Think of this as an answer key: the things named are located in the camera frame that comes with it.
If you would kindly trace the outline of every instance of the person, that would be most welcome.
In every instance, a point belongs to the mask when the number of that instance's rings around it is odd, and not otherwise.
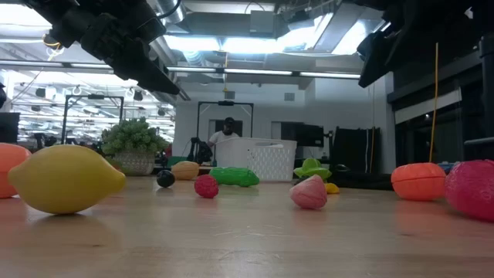
[[[225,141],[230,138],[237,138],[239,135],[233,132],[235,128],[235,120],[232,117],[227,117],[223,124],[223,130],[214,133],[211,138],[209,138],[208,146],[213,147],[221,141]]]

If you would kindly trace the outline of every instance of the lemon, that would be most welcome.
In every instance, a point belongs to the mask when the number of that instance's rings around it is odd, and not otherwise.
[[[8,182],[34,209],[69,214],[125,186],[125,175],[87,147],[58,145],[34,153],[8,173]]]

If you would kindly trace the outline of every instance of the plastic toy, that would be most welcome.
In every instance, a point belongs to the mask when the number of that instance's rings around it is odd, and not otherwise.
[[[163,188],[168,188],[175,183],[175,176],[169,170],[162,170],[156,175],[156,182]]]
[[[10,169],[24,162],[29,155],[31,153],[23,147],[0,143],[0,198],[17,195],[15,188],[8,182],[7,174]]]
[[[290,198],[302,209],[320,209],[327,202],[323,179],[314,175],[290,189]]]
[[[333,183],[324,184],[324,187],[326,188],[327,194],[339,194],[340,193],[340,189],[337,187],[337,185],[335,185]]]
[[[171,167],[175,179],[190,181],[199,175],[199,164],[190,161],[180,161]]]
[[[330,170],[321,167],[321,163],[314,158],[307,158],[301,168],[293,170],[299,178],[303,176],[319,175],[323,180],[331,176]]]
[[[8,173],[28,205],[70,214],[87,209],[125,186],[125,175],[87,147],[58,145],[31,155]]]
[[[259,178],[247,168],[213,168],[209,174],[216,179],[219,185],[249,187],[259,184]]]
[[[446,173],[434,163],[407,164],[394,169],[393,189],[400,198],[433,201],[445,194]]]
[[[456,210],[494,222],[494,161],[467,161],[446,178],[445,195]]]
[[[218,192],[218,182],[211,175],[199,176],[194,182],[194,189],[203,198],[214,198]]]

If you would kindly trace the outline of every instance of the red fruit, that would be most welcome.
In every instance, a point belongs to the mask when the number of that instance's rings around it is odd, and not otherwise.
[[[194,182],[194,189],[204,198],[214,198],[219,192],[218,182],[211,175],[199,176]]]
[[[467,161],[446,178],[446,199],[466,215],[494,222],[494,161]]]

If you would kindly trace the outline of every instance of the computer screen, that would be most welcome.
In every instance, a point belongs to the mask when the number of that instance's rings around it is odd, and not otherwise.
[[[17,144],[20,113],[0,113],[0,142]]]
[[[297,124],[295,126],[295,140],[298,146],[324,147],[324,128],[309,124]]]

